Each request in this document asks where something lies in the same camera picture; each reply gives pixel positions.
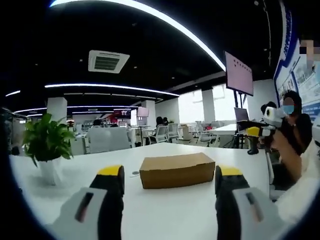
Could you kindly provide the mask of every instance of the led light strip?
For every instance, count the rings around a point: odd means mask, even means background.
[[[74,111],[72,114],[101,114],[101,113],[113,113],[113,111]]]
[[[138,106],[67,106],[68,109],[73,108],[138,108]],[[38,110],[45,110],[46,107],[40,107],[40,108],[31,108],[31,109],[25,109],[25,110],[19,110],[15,111],[14,113],[23,113],[23,112],[29,112],[29,111],[38,111]]]
[[[36,117],[36,116],[42,116],[42,114],[31,114],[31,115],[27,115],[27,117]]]
[[[110,84],[97,84],[97,83],[62,83],[62,84],[50,84],[45,85],[45,88],[61,88],[61,87],[103,87],[103,88],[116,88],[116,89],[130,89],[130,90],[138,90],[138,91],[145,91],[145,92],[152,92],[157,94],[166,94],[179,97],[178,94],[174,94],[171,92],[165,91],[158,91],[140,87],[133,87],[133,86],[119,86],[119,85],[110,85]]]
[[[9,93],[9,94],[7,94],[5,96],[8,97],[8,96],[11,96],[11,95],[19,94],[20,92],[21,92],[20,90],[14,91],[14,92],[11,92],[11,93]]]
[[[55,0],[50,7],[59,5],[59,4],[65,4],[70,2],[78,2],[78,1],[88,1],[88,0]],[[191,31],[189,31],[187,28],[182,26],[177,21],[173,20],[168,15],[148,6],[143,3],[134,1],[134,0],[99,0],[99,1],[105,1],[110,3],[116,3],[125,5],[128,7],[132,7],[135,9],[139,9],[145,13],[148,13],[150,15],[155,16],[158,19],[161,19],[162,21],[166,22],[167,24],[171,25],[175,29],[182,32],[184,35],[186,35],[188,38],[190,38],[192,41],[194,41],[200,48],[202,48],[215,62],[219,65],[219,67],[226,71],[226,66],[221,62],[221,60],[205,45],[197,36],[195,36]]]

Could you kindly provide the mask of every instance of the office chair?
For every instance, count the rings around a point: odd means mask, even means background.
[[[178,132],[178,123],[169,123],[168,124],[168,131],[167,131],[167,138],[172,143],[172,140],[179,139],[179,132]]]
[[[151,144],[168,142],[167,136],[168,126],[158,126],[155,136],[149,136]]]

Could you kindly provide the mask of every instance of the cardboard box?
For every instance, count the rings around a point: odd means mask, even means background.
[[[144,189],[168,189],[210,182],[216,163],[204,153],[146,157],[140,168]]]

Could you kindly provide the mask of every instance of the white wall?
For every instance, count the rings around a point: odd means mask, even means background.
[[[277,104],[275,82],[272,79],[253,82],[253,96],[247,96],[249,119],[259,121],[263,114],[260,110],[263,104],[272,101]]]
[[[77,114],[72,115],[75,124],[82,124],[84,121],[93,121],[100,118],[101,113],[97,114]]]
[[[67,123],[67,100],[64,97],[49,97],[46,112],[51,114],[52,121],[61,120],[62,124]]]
[[[155,116],[167,117],[168,121],[173,120],[176,124],[180,123],[178,98],[157,103],[155,105]]]

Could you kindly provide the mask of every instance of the air vent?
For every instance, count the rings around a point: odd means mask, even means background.
[[[90,72],[118,74],[129,59],[129,55],[91,50],[89,52],[88,70]]]

